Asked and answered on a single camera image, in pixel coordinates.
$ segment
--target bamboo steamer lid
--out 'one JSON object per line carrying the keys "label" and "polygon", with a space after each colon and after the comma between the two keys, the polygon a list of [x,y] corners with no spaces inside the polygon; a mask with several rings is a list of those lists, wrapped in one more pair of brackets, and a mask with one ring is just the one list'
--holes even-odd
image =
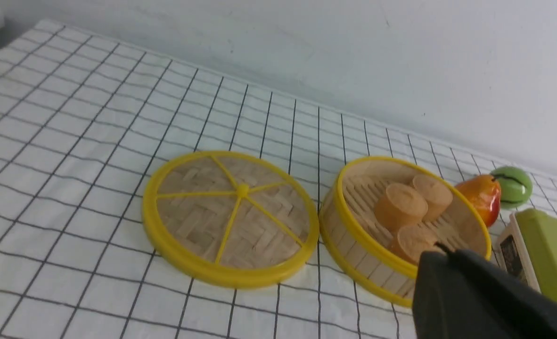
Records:
{"label": "bamboo steamer lid", "polygon": [[412,187],[391,183],[375,206],[375,217],[393,234],[401,227],[419,223],[427,213],[427,202]]}
{"label": "bamboo steamer lid", "polygon": [[437,249],[436,241],[438,241],[438,237],[426,228],[417,225],[404,226],[393,237],[390,251],[402,259],[418,265],[421,253]]}
{"label": "bamboo steamer lid", "polygon": [[294,274],[319,232],[314,205],[293,178],[234,152],[194,153],[164,165],[145,191],[143,219],[171,264],[233,288]]}
{"label": "bamboo steamer lid", "polygon": [[423,221],[438,219],[452,202],[450,189],[432,176],[417,174],[410,184],[427,201],[427,213],[423,216]]}

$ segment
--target white tablecloth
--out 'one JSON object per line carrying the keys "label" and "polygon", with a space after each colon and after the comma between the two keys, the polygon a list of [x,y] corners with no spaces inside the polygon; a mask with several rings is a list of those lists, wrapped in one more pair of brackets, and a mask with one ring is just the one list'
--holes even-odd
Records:
{"label": "white tablecloth", "polygon": [[[347,161],[368,154],[451,183],[506,163],[40,22],[0,50],[0,336],[416,336],[408,309],[355,285],[321,242],[295,277],[253,291],[194,281],[156,255],[141,226],[143,188],[195,150],[261,156],[316,202]],[[532,173],[527,207],[557,217],[557,178]]]}

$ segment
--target black grid line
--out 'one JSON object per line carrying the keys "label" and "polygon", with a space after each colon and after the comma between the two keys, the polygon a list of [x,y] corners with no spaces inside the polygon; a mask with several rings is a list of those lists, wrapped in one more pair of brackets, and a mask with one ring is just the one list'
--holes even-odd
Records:
{"label": "black grid line", "polygon": [[388,146],[390,146],[390,153],[391,153],[391,155],[392,155],[392,157],[393,157],[393,150],[392,150],[391,141],[390,141],[390,133],[389,133],[389,131],[388,131],[387,128],[385,129],[385,135],[388,136]]}
{"label": "black grid line", "polygon": [[[356,282],[352,281],[354,283],[354,298],[356,299],[356,313],[358,313],[358,317],[356,318],[356,328],[358,328],[358,339],[362,339],[362,335],[360,334],[360,303],[358,302],[358,291],[356,291]],[[395,314],[395,309],[393,310],[393,315],[396,318],[396,321],[398,321],[398,316]]]}
{"label": "black grid line", "polygon": [[364,125],[364,139],[367,142],[367,155],[370,156],[371,155],[371,149],[369,148],[369,135],[367,134],[367,122],[363,121],[362,123]]}
{"label": "black grid line", "polygon": [[[429,146],[431,147],[431,153],[434,155],[435,164],[438,167],[438,172],[440,172],[440,177],[444,178],[444,175],[442,174],[442,170],[440,169],[440,163],[438,163],[438,158],[435,156],[434,146],[431,144],[431,141],[429,142]],[[457,163],[457,168],[459,169],[459,172],[461,172],[461,167],[459,166],[458,163]]]}
{"label": "black grid line", "polygon": [[[320,107],[317,108],[317,139],[318,139],[318,149],[317,149],[317,178],[318,178],[318,186],[317,186],[317,190],[318,190],[318,200],[321,200],[320,197]],[[318,204],[317,207],[317,212],[318,214],[320,213],[320,209],[321,209],[321,205],[322,203],[320,202]],[[321,339],[321,311],[322,311],[322,307],[321,307],[321,301],[320,301],[320,283],[321,283],[321,273],[320,273],[320,237],[318,239],[318,243],[317,243],[317,263],[318,263],[318,290],[317,290],[317,298],[318,298],[318,339]]]}
{"label": "black grid line", "polygon": [[[237,116],[237,122],[235,124],[235,130],[233,131],[233,137],[230,140],[230,146],[229,146],[229,150],[231,150],[233,148],[233,142],[235,142],[235,135],[237,134],[237,131],[241,131],[240,129],[238,129],[239,127],[239,121],[241,118],[241,112],[243,111],[243,105],[245,104],[245,98],[247,97],[247,90],[249,90],[249,85],[246,85],[245,87],[245,93],[243,94],[243,101],[241,102],[241,107],[239,108],[239,116]],[[249,135],[254,135],[253,133],[249,133],[246,131],[241,131],[243,133],[249,134]]]}
{"label": "black grid line", "polygon": [[209,112],[207,112],[207,118],[205,119],[205,122],[203,123],[203,127],[201,128],[201,134],[199,134],[199,139],[197,139],[197,143],[195,144],[195,150],[197,150],[197,148],[199,147],[199,142],[201,142],[201,137],[203,137],[203,131],[205,131],[205,126],[209,121],[209,116],[212,114],[213,105],[214,103],[216,103],[216,98],[218,98],[218,92],[220,92],[220,88],[222,87],[223,81],[224,81],[224,77],[222,77],[222,79],[220,80],[220,84],[218,85],[218,89],[216,90],[216,95],[213,97],[212,104],[209,107]]}
{"label": "black grid line", "polygon": [[393,307],[392,304],[392,310],[393,310],[393,317],[395,318],[395,337],[396,339],[400,339],[400,320],[398,320],[398,315],[395,313],[395,307]]}
{"label": "black grid line", "polygon": [[295,133],[295,108],[297,107],[297,100],[293,103],[293,120],[291,120],[291,148],[289,149],[289,170],[287,173],[291,175],[291,161],[293,159],[293,134]]}
{"label": "black grid line", "polygon": [[415,150],[412,147],[412,142],[410,142],[410,135],[407,134],[406,137],[408,138],[408,146],[410,146],[410,152],[412,153],[412,159],[414,159],[415,165],[418,165],[417,157],[415,156]]}

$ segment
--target green toy fruit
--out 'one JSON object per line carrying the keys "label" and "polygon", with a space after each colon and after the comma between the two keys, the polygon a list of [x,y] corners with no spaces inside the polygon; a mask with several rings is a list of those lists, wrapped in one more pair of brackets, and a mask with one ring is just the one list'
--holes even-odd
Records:
{"label": "green toy fruit", "polygon": [[532,195],[532,180],[526,172],[513,166],[498,167],[490,172],[500,183],[500,207],[512,210],[525,204]]}

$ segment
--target woven bamboo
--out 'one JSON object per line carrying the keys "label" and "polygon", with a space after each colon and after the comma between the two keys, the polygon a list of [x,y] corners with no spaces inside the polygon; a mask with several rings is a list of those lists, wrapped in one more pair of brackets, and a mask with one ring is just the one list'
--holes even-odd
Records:
{"label": "woven bamboo", "polygon": [[318,239],[315,208],[278,168],[244,154],[203,152],[164,165],[143,199],[145,230],[184,272],[235,288],[295,273]]}
{"label": "woven bamboo", "polygon": [[[399,159],[367,157],[342,169],[320,211],[321,234],[341,268],[370,292],[404,307],[412,305],[417,266],[388,250],[392,233],[374,215],[376,202],[393,182],[410,184],[427,170]],[[451,249],[471,249],[490,257],[490,237],[469,202],[443,180],[453,193],[448,208],[421,227]]]}

